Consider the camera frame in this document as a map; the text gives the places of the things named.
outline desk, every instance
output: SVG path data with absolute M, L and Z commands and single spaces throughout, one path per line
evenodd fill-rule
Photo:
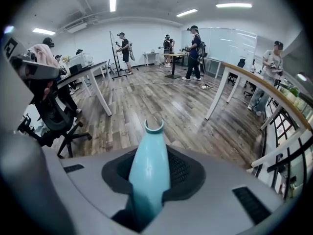
M 185 53 L 178 53 L 178 54 L 162 54 L 162 55 L 163 55 L 163 56 L 170 56 L 170 57 L 173 57 L 172 74 L 166 75 L 165 77 L 172 78 L 172 79 L 179 78 L 180 76 L 174 75 L 174 73 L 175 73 L 175 59 L 176 59 L 176 57 L 184 57 L 184 56 L 187 56 L 187 55 L 186 55 Z
M 258 75 L 254 75 L 253 73 L 250 73 L 240 67 L 224 63 L 225 70 L 221 79 L 221 83 L 219 85 L 219 88 L 217 90 L 217 93 L 214 97 L 214 100 L 212 102 L 212 105 L 210 106 L 210 109 L 208 113 L 205 116 L 206 120 L 209 120 L 211 117 L 216 105 L 218 104 L 223 89 L 225 87 L 227 78 L 229 76 L 229 73 L 234 73 L 235 75 L 238 75 L 237 81 L 234 85 L 233 90 L 231 91 L 229 98 L 227 99 L 227 102 L 229 102 L 232 98 L 232 95 L 234 94 L 234 91 L 236 90 L 236 87 L 239 84 L 240 78 L 243 78 L 245 80 L 248 80 L 252 82 L 257 87 L 261 88 L 265 93 L 267 93 L 269 96 L 275 98 L 275 100 L 281 105 L 281 107 L 284 107 L 284 109 L 288 112 L 288 114 L 295 120 L 295 122 L 299 125 L 299 128 L 293 133 L 291 137 L 289 137 L 285 142 L 283 142 L 280 146 L 278 146 L 276 149 L 272 150 L 270 153 L 266 154 L 265 156 L 261 157 L 260 159 L 254 161 L 251 166 L 256 167 L 258 165 L 263 164 L 264 162 L 268 161 L 269 159 L 274 158 L 276 155 L 281 153 L 283 150 L 287 149 L 293 142 L 295 142 L 306 130 L 311 131 L 312 127 L 308 123 L 308 121 L 305 119 L 305 117 L 301 114 L 301 112 L 292 104 L 290 100 L 288 100 L 280 91 L 278 91 L 275 87 L 273 87 L 271 84 L 269 84 L 267 81 L 261 79 Z
M 145 60 L 145 66 L 146 66 L 146 63 L 147 63 L 147 67 L 149 67 L 149 60 L 148 60 L 148 56 L 149 55 L 154 55 L 155 56 L 155 63 L 159 63 L 159 61 L 157 60 L 157 54 L 159 53 L 143 53 L 143 56 L 145 57 L 144 60 Z
M 102 94 L 100 92 L 100 89 L 98 87 L 97 81 L 95 80 L 94 75 L 93 75 L 93 72 L 95 70 L 99 69 L 99 66 L 101 67 L 103 65 L 105 65 L 105 67 L 106 67 L 107 75 L 109 76 L 109 81 L 110 81 L 111 77 L 110 77 L 110 73 L 108 71 L 107 61 L 104 61 L 104 62 L 95 64 L 95 65 L 83 68 L 83 69 L 79 70 L 78 72 L 63 78 L 62 80 L 60 80 L 58 82 L 58 89 L 63 87 L 63 86 L 65 86 L 65 85 L 67 85 L 67 84 L 69 84 L 70 82 L 75 81 L 76 79 L 78 79 L 80 77 L 88 75 L 89 79 L 90 79 L 90 82 L 91 82 L 91 84 L 93 86 L 94 92 L 96 93 L 96 95 L 97 95 L 97 97 L 98 97 L 98 99 L 99 99 L 103 109 L 106 111 L 108 116 L 111 116 L 112 113 L 111 113 L 111 111 L 110 111 L 106 101 L 104 100 L 104 98 L 103 98 L 103 96 L 102 96 Z

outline white shirt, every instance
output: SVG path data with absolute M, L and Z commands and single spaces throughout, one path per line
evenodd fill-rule
M 275 55 L 273 50 L 268 49 L 267 51 L 265 51 L 263 58 L 268 63 L 273 63 L 276 66 L 275 69 L 283 70 L 283 59 L 281 58 L 281 56 Z M 272 78 L 278 77 L 277 72 L 272 72 L 271 69 L 267 66 L 264 66 L 263 70 L 268 76 Z

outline black pants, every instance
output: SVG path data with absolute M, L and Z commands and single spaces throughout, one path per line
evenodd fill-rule
M 71 108 L 71 110 L 75 113 L 77 109 L 77 105 L 75 104 L 73 98 L 70 96 L 69 87 L 67 85 L 58 89 L 58 97 L 63 103 L 66 103 Z
M 192 68 L 195 69 L 196 77 L 200 78 L 200 71 L 199 71 L 199 67 L 198 67 L 198 60 L 189 57 L 189 59 L 188 59 L 188 71 L 187 71 L 187 74 L 186 74 L 186 78 L 187 79 L 190 79 L 190 75 L 192 73 Z

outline desk leg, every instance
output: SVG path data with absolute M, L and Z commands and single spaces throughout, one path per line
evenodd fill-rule
M 88 89 L 88 86 L 84 80 L 84 77 L 81 78 L 81 81 L 82 81 L 83 85 L 85 86 L 88 95 L 91 96 L 90 90 Z
M 215 74 L 215 79 L 217 79 L 217 75 L 219 74 L 220 67 L 221 67 L 221 62 L 219 62 L 219 66 L 217 67 L 217 71 L 216 71 L 216 74 Z
M 94 76 L 92 75 L 92 72 L 88 72 L 89 73 L 89 79 L 90 79 L 90 82 L 93 86 L 93 89 L 94 89 L 94 92 L 96 93 L 101 105 L 103 106 L 103 109 L 106 111 L 106 113 L 108 114 L 108 116 L 112 116 L 112 112 L 110 111 L 106 101 L 104 100 L 102 94 L 101 94 L 101 91 L 99 89 L 99 86 L 97 84 L 97 81 L 96 79 L 94 78 Z
M 179 77 L 180 77 L 180 76 L 178 76 L 178 75 L 174 75 L 174 73 L 175 73 L 175 60 L 176 60 L 176 57 L 173 56 L 172 74 L 166 75 L 165 77 L 172 78 L 172 79 L 176 79 L 176 78 L 179 78 Z
M 260 128 L 261 130 L 264 130 L 264 128 L 268 126 L 268 124 L 272 121 L 272 119 L 277 116 L 277 114 L 279 113 L 279 111 L 280 111 L 281 108 L 282 108 L 281 105 L 278 105 L 278 106 L 277 106 L 277 108 L 276 108 L 276 110 L 273 112 L 273 114 L 272 114 L 272 115 L 266 120 L 266 122 L 261 126 L 261 128 Z
M 207 114 L 205 116 L 206 120 L 209 120 L 209 118 L 212 115 L 212 113 L 213 113 L 217 103 L 219 102 L 219 100 L 221 98 L 221 95 L 223 93 L 223 89 L 225 87 L 228 75 L 229 75 L 229 68 L 225 67 L 224 74 L 223 74 L 220 86 L 219 86 L 219 88 L 217 90 L 217 93 L 216 93 L 216 95 L 214 97 L 213 103 L 211 104 L 211 107 L 210 107 L 209 111 L 207 112 Z
M 100 70 L 101 70 L 101 73 L 102 73 L 103 78 L 105 78 L 105 77 L 104 77 L 104 72 L 103 72 L 102 66 L 100 67 Z
M 234 85 L 234 88 L 232 89 L 232 91 L 231 91 L 231 93 L 230 93 L 230 95 L 229 95 L 229 97 L 228 97 L 228 99 L 227 99 L 227 101 L 226 101 L 227 103 L 229 103 L 230 100 L 231 100 L 231 98 L 233 97 L 234 92 L 235 92 L 235 90 L 237 89 L 237 86 L 238 86 L 239 82 L 240 82 L 240 77 L 238 76 L 237 79 L 236 79 L 236 83 L 235 83 L 235 85 Z

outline jeans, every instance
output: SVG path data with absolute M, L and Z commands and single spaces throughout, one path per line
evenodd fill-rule
M 268 83 L 270 83 L 271 85 L 274 85 L 274 83 L 275 83 L 275 78 L 268 76 L 266 73 L 263 74 L 263 79 L 265 81 L 267 81 Z M 269 99 L 269 95 L 264 93 L 263 97 L 261 97 L 260 101 L 258 101 L 263 92 L 264 91 L 261 90 L 260 88 L 256 88 L 256 90 L 255 90 L 255 92 L 254 92 L 254 94 L 250 100 L 249 106 L 255 112 L 263 111 L 265 106 L 266 106 L 266 103 Z
M 192 68 L 195 69 L 196 77 L 200 78 L 200 70 L 199 70 L 199 67 L 198 67 L 198 60 L 189 57 L 189 59 L 188 59 L 188 71 L 187 71 L 187 74 L 186 74 L 186 78 L 187 79 L 190 79 L 190 75 L 192 73 Z

